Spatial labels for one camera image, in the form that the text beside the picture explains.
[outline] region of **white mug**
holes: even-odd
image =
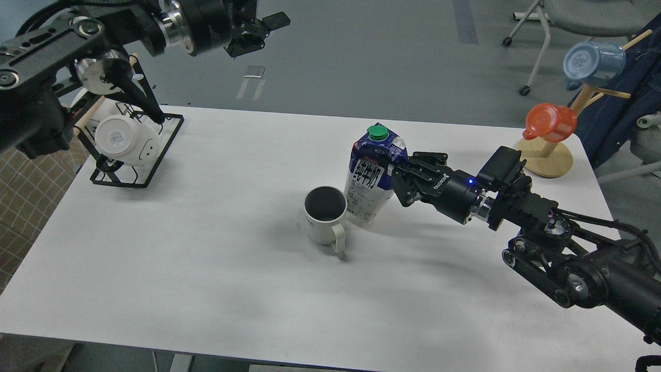
[[[76,95],[76,97],[73,99],[73,102],[71,106],[73,106],[80,98],[82,98],[85,93],[87,93],[87,89],[82,88],[80,92]],[[92,114],[92,116],[88,119],[87,122],[84,122],[82,124],[85,125],[85,128],[92,134],[92,136],[95,135],[97,132],[97,127],[101,123],[101,121],[105,118],[107,118],[110,115],[120,115],[122,112],[120,109],[116,106],[117,101],[113,101],[112,99],[107,99],[105,96],[102,96],[99,98],[102,100],[101,103],[98,104],[97,110]]]
[[[319,186],[305,197],[307,235],[312,241],[332,246],[339,258],[344,258],[346,232],[346,197],[333,186]]]
[[[123,115],[111,115],[103,119],[94,139],[100,153],[128,165],[153,163],[161,150],[159,135],[155,130]]]

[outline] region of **round wooden base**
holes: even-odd
[[[567,146],[558,143],[548,157],[541,158],[540,153],[547,144],[548,142],[539,137],[534,140],[521,140],[519,142],[521,159],[527,160],[525,168],[545,178],[558,178],[566,175],[574,165],[572,153]]]

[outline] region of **white table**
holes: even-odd
[[[375,120],[166,110],[186,122],[152,184],[93,185],[87,162],[0,296],[0,332],[378,371],[622,371],[658,353],[610,310],[565,310],[507,267],[507,222],[392,200],[349,226],[348,262],[310,242],[306,192],[343,186]],[[381,122],[471,174],[521,136]],[[610,218],[578,139],[565,143],[573,169],[533,190]]]

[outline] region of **red cup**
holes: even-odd
[[[566,140],[576,130],[576,114],[566,106],[540,103],[525,118],[524,138],[544,138],[547,142]]]

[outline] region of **plaid fabric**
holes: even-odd
[[[87,156],[76,138],[70,150],[35,160],[17,150],[0,156],[0,293]]]

